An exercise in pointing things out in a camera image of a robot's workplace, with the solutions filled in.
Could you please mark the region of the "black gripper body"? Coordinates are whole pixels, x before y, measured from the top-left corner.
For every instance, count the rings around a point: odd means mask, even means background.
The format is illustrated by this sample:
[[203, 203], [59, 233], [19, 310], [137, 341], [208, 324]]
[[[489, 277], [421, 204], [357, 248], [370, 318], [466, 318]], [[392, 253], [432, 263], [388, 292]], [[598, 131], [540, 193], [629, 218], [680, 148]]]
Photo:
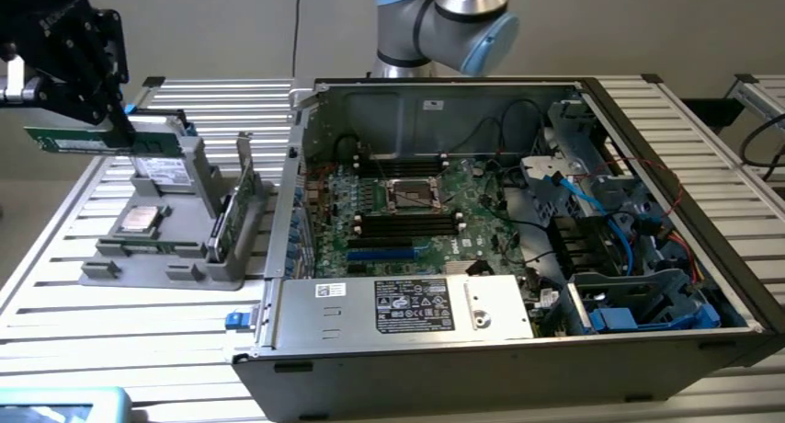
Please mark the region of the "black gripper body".
[[9, 0], [9, 105], [96, 125], [91, 96], [129, 80], [121, 18], [88, 0]]

